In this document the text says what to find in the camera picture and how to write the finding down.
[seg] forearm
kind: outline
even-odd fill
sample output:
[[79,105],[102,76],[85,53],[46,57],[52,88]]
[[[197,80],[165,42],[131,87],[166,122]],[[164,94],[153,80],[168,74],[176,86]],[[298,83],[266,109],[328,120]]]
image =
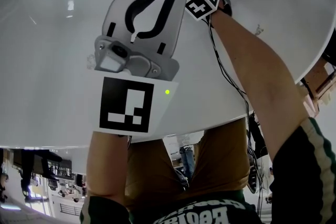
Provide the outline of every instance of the forearm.
[[127,174],[127,136],[94,132],[87,161],[91,195],[123,204]]
[[258,115],[273,159],[308,116],[293,78],[284,62],[266,43],[231,17],[216,12],[212,24]]

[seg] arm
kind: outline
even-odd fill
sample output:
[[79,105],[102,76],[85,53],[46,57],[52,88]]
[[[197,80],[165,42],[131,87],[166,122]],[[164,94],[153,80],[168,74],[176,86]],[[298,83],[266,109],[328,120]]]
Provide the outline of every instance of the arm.
[[87,161],[88,196],[81,223],[129,224],[124,204],[127,136],[93,132]]
[[258,115],[271,159],[308,117],[293,78],[262,40],[223,12],[212,15],[237,76]]
[[88,190],[123,205],[127,173],[127,136],[94,132],[87,162]]
[[[226,14],[215,12],[212,24],[256,110],[273,161],[272,223],[336,223],[335,155],[308,118],[287,67]],[[289,190],[296,187],[301,200],[293,203]]]

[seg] black and white marker cube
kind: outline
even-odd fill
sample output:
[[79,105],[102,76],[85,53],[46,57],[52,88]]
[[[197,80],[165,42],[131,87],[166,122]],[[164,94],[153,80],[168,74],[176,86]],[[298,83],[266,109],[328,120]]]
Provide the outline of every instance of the black and white marker cube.
[[185,10],[199,21],[217,10],[219,0],[187,0]]

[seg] brown pants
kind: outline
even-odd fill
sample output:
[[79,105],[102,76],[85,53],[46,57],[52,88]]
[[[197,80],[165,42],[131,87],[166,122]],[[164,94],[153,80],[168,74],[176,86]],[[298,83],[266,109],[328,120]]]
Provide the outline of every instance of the brown pants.
[[241,190],[249,175],[245,119],[208,130],[200,141],[190,187],[184,191],[162,140],[134,143],[129,149],[125,205],[129,211]]

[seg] cable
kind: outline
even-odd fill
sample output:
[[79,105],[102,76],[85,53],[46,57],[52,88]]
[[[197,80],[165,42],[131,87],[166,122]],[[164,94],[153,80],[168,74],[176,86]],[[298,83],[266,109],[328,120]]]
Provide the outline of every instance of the cable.
[[130,136],[128,137],[127,149],[130,148],[131,142],[132,142],[132,136],[130,135]]
[[263,181],[262,181],[262,177],[260,175],[260,171],[259,171],[259,167],[258,167],[258,160],[257,160],[257,157],[255,155],[255,152],[254,152],[252,144],[251,144],[251,130],[250,130],[250,122],[249,122],[249,103],[245,98],[246,93],[239,88],[237,83],[231,78],[231,76],[228,74],[228,72],[226,71],[226,69],[223,66],[223,63],[222,63],[222,61],[219,57],[219,54],[218,54],[218,51],[217,51],[217,48],[216,48],[216,44],[215,44],[215,40],[214,40],[214,36],[213,36],[213,33],[212,33],[211,19],[212,18],[211,18],[211,14],[210,14],[208,22],[203,20],[203,19],[202,20],[205,23],[207,23],[207,25],[208,25],[210,40],[212,42],[213,49],[215,51],[215,55],[216,55],[216,58],[217,58],[217,62],[218,62],[220,71],[222,72],[223,77],[229,82],[229,84],[231,86],[233,86],[237,90],[237,92],[239,93],[239,95],[242,97],[242,99],[245,102],[246,115],[247,115],[247,125],[248,125],[248,147],[247,147],[247,149],[248,149],[249,154],[252,156],[253,166],[256,170],[256,174],[257,174],[257,178],[258,178],[258,182],[259,182],[259,197],[258,197],[258,204],[257,204],[257,213],[258,213],[259,217],[261,218],[261,208],[262,208],[262,203],[263,203],[263,191],[262,191],[263,190],[262,189],[263,188],[262,187],[263,186],[262,185]]
[[184,141],[185,141],[185,139],[187,138],[187,137],[189,137],[191,134],[189,134],[189,135],[187,135],[185,138],[183,138],[183,141],[182,141],[182,144],[183,144],[183,146],[184,146]]

